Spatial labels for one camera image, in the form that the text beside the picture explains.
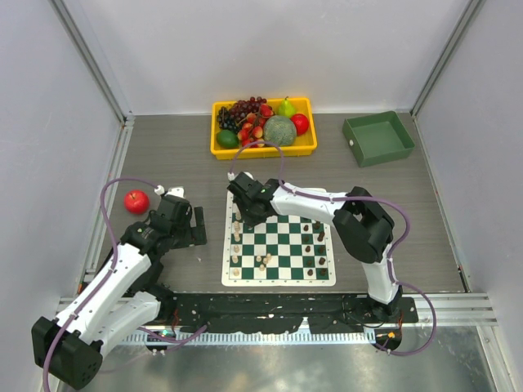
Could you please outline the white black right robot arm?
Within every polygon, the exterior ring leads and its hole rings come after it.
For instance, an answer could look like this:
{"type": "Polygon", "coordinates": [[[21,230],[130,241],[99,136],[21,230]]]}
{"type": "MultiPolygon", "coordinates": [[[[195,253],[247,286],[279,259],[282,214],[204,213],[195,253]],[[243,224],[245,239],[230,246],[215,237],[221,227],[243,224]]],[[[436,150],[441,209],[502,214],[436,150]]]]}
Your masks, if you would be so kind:
{"type": "Polygon", "coordinates": [[[394,221],[366,189],[328,193],[288,182],[254,180],[250,174],[228,174],[227,187],[244,222],[260,225],[272,216],[300,216],[331,225],[346,251],[362,263],[371,315],[387,322],[400,312],[401,285],[395,282],[387,257],[392,250],[394,221]]]}

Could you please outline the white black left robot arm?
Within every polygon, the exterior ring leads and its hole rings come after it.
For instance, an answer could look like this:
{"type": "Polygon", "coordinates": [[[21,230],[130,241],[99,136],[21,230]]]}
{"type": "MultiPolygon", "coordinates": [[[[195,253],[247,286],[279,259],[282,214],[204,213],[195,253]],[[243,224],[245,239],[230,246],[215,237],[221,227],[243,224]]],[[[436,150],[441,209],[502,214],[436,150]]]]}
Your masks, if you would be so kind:
{"type": "Polygon", "coordinates": [[[54,318],[31,328],[34,362],[80,390],[104,358],[142,325],[173,320],[174,293],[159,284],[162,257],[173,249],[204,245],[202,207],[192,207],[181,188],[162,195],[144,221],[129,225],[91,283],[54,318]]]}

